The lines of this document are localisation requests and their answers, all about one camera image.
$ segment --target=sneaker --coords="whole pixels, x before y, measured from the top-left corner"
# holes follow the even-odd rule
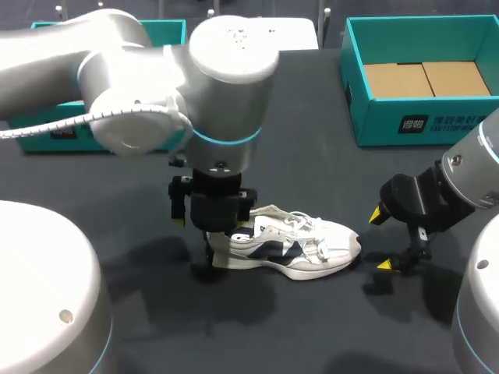
[[[360,253],[349,228],[274,205],[252,210],[232,232],[207,233],[213,267],[267,266],[296,281],[325,277],[347,267]]]

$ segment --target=open box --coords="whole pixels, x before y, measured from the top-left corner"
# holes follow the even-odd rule
[[[184,44],[186,41],[186,21],[183,19],[145,20],[140,21],[144,26],[150,41],[154,47],[167,44]],[[54,23],[36,22],[31,28],[50,26]],[[19,129],[33,125],[40,125],[85,114],[82,101],[75,101],[57,105],[43,111],[25,113],[13,116],[8,120],[11,129]],[[168,150],[174,146],[183,134],[179,133],[174,139],[170,139],[159,150]],[[39,136],[18,138],[18,142],[24,152],[87,152],[105,150],[94,139],[89,125],[77,126]]]
[[[496,16],[347,19],[340,69],[357,143],[458,142],[499,108],[498,46]]]

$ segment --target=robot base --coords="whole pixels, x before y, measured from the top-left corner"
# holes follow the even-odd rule
[[[465,374],[499,372],[499,216],[482,231],[466,267],[452,323],[455,359]]]

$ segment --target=black table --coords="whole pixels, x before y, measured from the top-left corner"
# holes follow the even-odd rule
[[[407,246],[405,227],[368,225],[382,183],[421,172],[443,151],[358,148],[338,51],[282,54],[244,186],[258,189],[259,206],[336,221],[364,241],[357,267],[307,282],[263,269],[195,280],[189,258],[202,256],[203,240],[169,219],[168,183],[182,171],[165,155],[25,156],[5,141],[0,196],[65,215],[93,243],[115,306],[121,373],[450,374],[462,271],[494,212],[437,236],[434,260],[416,277],[375,270],[377,252]]]

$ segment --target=robotic arm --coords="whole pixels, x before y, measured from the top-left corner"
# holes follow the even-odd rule
[[[0,118],[83,100],[79,118],[0,133],[0,137],[90,123],[95,139],[118,155],[142,154],[177,139],[192,176],[169,186],[172,218],[203,231],[247,220],[257,194],[241,189],[253,158],[278,64],[251,19],[201,23],[186,45],[153,48],[140,23],[114,9],[55,26],[0,34]],[[183,162],[173,160],[179,166]]]
[[[395,175],[380,189],[371,224],[393,217],[407,224],[407,252],[391,255],[389,266],[407,271],[431,258],[428,236],[446,231],[475,210],[499,203],[499,110],[448,150],[421,175]]]
[[[475,210],[499,203],[499,109],[417,177],[396,175],[380,190],[370,222],[407,224],[411,244],[387,268],[407,272],[431,257],[428,235],[445,231]],[[455,359],[465,374],[499,372],[499,215],[481,232],[469,257],[452,323]]]

